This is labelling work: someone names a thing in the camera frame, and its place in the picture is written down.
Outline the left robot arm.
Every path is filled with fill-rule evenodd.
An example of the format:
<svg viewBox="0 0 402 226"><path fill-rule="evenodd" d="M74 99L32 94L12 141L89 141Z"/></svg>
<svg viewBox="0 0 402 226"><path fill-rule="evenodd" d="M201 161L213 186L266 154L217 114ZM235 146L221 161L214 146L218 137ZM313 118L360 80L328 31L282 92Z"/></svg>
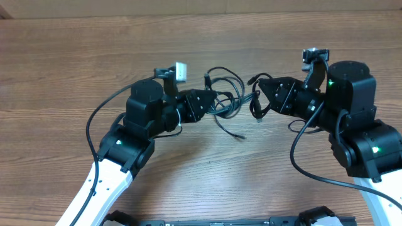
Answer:
<svg viewBox="0 0 402 226"><path fill-rule="evenodd" d="M198 89L168 95L150 78L128 88L126 111L102 138L86 181L58 225L100 225L154 153L155 140L201 120L217 97L216 91Z"/></svg>

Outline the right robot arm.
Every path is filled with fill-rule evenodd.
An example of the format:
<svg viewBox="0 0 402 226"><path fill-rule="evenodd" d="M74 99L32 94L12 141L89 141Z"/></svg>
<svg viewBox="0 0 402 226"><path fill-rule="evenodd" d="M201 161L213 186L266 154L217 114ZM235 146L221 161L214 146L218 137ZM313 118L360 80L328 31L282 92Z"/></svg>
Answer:
<svg viewBox="0 0 402 226"><path fill-rule="evenodd" d="M312 62L305 81L293 77L255 81L279 114L305 121L291 146L291 163L301 174L324 183L359 190L376 225L401 225L401 134L376 119L376 79L365 63ZM353 183L309 173L295 161L307 127L329 133L330 148Z"/></svg>

